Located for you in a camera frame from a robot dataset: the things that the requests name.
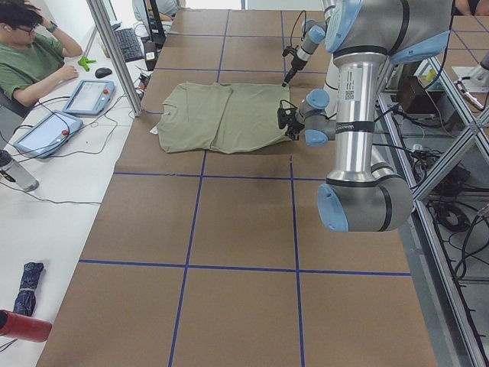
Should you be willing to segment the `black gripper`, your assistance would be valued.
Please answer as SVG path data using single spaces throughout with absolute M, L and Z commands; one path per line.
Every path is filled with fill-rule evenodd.
M 300 132 L 305 128 L 305 125 L 300 122 L 288 122 L 286 127 L 285 135 L 292 141 L 299 141 Z
M 282 82 L 282 87 L 286 87 L 290 83 L 290 81 L 292 80 L 293 75 L 295 75 L 298 71 L 303 70 L 305 65 L 306 65 L 306 62 L 304 60 L 297 58 L 297 57 L 294 57 L 291 61 L 290 70 Z

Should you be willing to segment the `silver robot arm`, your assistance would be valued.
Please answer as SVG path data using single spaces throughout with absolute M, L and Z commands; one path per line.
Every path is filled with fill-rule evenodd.
M 292 55 L 293 59 L 290 69 L 283 79 L 282 87 L 287 86 L 296 73 L 304 69 L 318 46 L 324 43 L 329 21 L 337 3 L 337 1 L 322 1 L 324 20 L 316 21 L 305 16 L 301 26 L 301 45 L 294 47 L 290 41 L 290 44 L 283 49 L 282 57 Z
M 402 225 L 413 209 L 408 183 L 373 145 L 374 110 L 382 89 L 381 67 L 413 63 L 446 49 L 451 1 L 326 1 L 322 21 L 304 23 L 303 42 L 287 47 L 289 76 L 324 45 L 338 68 L 336 114 L 327 115 L 329 94 L 311 91 L 302 104 L 279 108 L 287 137 L 304 135 L 319 148 L 335 144 L 335 166 L 319 186 L 317 206 L 324 227 L 336 232 L 383 232 Z

